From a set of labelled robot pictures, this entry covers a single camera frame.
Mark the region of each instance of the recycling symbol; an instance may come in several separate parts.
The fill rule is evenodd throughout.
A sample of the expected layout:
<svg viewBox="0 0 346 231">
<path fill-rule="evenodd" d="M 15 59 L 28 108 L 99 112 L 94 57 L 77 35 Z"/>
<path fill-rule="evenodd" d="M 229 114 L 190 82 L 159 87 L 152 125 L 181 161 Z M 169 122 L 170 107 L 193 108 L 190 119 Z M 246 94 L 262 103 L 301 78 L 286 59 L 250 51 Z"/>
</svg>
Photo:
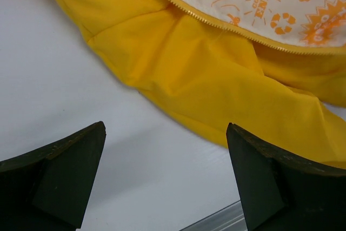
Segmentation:
<svg viewBox="0 0 346 231">
<path fill-rule="evenodd" d="M 286 25 L 284 27 L 278 27 L 278 23 L 281 20 L 280 14 L 273 15 L 271 22 L 270 22 L 270 26 L 273 29 L 275 28 L 274 31 L 277 35 L 288 34 L 292 30 L 292 27 L 290 27 L 289 25 L 296 23 L 296 19 L 292 15 L 290 15 L 289 13 L 283 13 L 282 18 L 284 19 L 284 22 L 281 22 L 280 24 L 285 23 Z"/>
</svg>

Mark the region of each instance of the yellow zipper teeth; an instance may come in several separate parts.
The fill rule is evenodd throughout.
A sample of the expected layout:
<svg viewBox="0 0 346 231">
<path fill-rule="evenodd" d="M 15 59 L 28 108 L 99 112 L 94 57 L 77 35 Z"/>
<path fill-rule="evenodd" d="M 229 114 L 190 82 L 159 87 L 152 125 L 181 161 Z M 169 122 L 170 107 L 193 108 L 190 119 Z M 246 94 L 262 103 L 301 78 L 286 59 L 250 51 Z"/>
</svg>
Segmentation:
<svg viewBox="0 0 346 231">
<path fill-rule="evenodd" d="M 251 41 L 263 44 L 272 49 L 276 49 L 279 51 L 284 51 L 284 52 L 288 52 L 292 54 L 299 54 L 299 55 L 337 55 L 337 54 L 345 55 L 346 54 L 345 47 L 327 47 L 327 48 L 315 47 L 313 48 L 313 47 L 300 47 L 300 46 L 279 43 L 274 40 L 265 38 L 263 36 L 259 36 L 253 32 L 249 32 L 243 28 L 237 27 L 230 23 L 224 22 L 220 19 L 214 18 L 210 15 L 207 15 L 197 10 L 193 6 L 186 4 L 182 0 L 168 0 L 168 1 L 172 3 L 174 6 L 176 6 L 177 8 L 187 13 L 188 15 L 192 16 L 193 18 L 205 24 L 208 24 L 210 26 L 213 26 L 222 30 L 228 30 L 228 31 L 234 32 Z"/>
</svg>

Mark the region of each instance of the white surface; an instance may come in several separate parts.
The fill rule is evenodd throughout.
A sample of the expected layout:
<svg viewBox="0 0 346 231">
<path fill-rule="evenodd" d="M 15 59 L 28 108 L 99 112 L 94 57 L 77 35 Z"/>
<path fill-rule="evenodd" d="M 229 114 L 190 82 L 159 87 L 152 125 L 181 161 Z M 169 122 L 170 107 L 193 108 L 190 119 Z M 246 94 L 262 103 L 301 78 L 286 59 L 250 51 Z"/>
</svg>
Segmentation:
<svg viewBox="0 0 346 231">
<path fill-rule="evenodd" d="M 0 161 L 103 121 L 83 231 L 178 231 L 237 201 L 228 152 L 122 86 L 54 0 L 0 0 Z"/>
</svg>

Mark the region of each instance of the silver metal strip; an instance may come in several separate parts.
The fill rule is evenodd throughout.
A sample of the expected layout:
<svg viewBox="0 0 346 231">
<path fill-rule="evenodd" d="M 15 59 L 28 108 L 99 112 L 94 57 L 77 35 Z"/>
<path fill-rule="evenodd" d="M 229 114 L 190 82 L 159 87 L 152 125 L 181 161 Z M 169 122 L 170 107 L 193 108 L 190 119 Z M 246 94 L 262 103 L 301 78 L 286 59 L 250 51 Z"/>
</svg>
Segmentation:
<svg viewBox="0 0 346 231">
<path fill-rule="evenodd" d="M 181 231 L 247 231 L 240 201 L 221 209 Z"/>
</svg>

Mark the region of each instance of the yellow garment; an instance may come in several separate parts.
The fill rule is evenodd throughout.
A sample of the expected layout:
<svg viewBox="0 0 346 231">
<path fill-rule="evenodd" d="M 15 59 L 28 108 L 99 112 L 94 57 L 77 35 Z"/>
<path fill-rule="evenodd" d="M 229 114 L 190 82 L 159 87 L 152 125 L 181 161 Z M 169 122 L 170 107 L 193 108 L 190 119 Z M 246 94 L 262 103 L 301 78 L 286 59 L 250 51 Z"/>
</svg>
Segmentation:
<svg viewBox="0 0 346 231">
<path fill-rule="evenodd" d="M 126 85 L 227 146 L 230 122 L 305 158 L 346 168 L 346 50 L 299 55 L 200 22 L 168 0 L 56 0 Z"/>
</svg>

